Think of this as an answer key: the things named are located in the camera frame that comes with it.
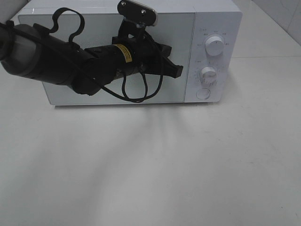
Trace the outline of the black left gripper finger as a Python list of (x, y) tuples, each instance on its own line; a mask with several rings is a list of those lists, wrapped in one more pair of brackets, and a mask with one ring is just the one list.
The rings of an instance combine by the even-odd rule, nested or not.
[(181, 77), (182, 71), (182, 65), (175, 65), (168, 58), (163, 58), (160, 60), (159, 75), (161, 77), (167, 76), (176, 79)]
[(169, 58), (170, 57), (171, 51), (172, 51), (171, 46), (158, 43), (157, 47), (158, 47), (157, 55), (159, 58), (162, 58), (162, 57)]

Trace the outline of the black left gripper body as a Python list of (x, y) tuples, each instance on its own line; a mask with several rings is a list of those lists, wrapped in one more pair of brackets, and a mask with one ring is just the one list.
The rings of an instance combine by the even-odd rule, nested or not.
[(155, 42), (145, 28), (143, 24), (123, 20), (118, 35), (112, 38), (112, 45), (124, 54), (126, 64), (132, 65), (132, 74), (161, 75), (165, 45)]

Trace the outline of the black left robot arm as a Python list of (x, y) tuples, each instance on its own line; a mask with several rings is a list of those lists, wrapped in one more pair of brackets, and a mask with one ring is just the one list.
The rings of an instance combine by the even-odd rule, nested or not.
[(169, 60), (172, 48), (157, 43), (144, 28), (122, 22), (110, 45), (82, 49), (53, 36), (58, 26), (40, 24), (0, 26), (0, 63), (11, 75), (69, 87), (92, 96), (112, 81), (139, 73), (178, 78), (183, 67)]

